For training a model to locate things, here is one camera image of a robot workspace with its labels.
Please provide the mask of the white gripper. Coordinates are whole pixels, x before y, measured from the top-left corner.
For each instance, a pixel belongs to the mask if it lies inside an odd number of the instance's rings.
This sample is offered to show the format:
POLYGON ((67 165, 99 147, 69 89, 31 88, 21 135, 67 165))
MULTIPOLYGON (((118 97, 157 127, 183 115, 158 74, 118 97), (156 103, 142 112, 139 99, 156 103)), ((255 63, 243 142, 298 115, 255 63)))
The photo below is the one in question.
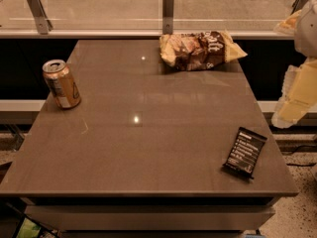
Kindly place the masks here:
MULTIPOLYGON (((273 29, 293 35, 295 49, 308 58, 317 57, 317 0, 309 0, 273 29)), ((290 65, 285 73, 282 95, 278 99, 271 123, 284 129, 295 125, 317 104, 317 59, 307 59, 300 67, 290 65)))

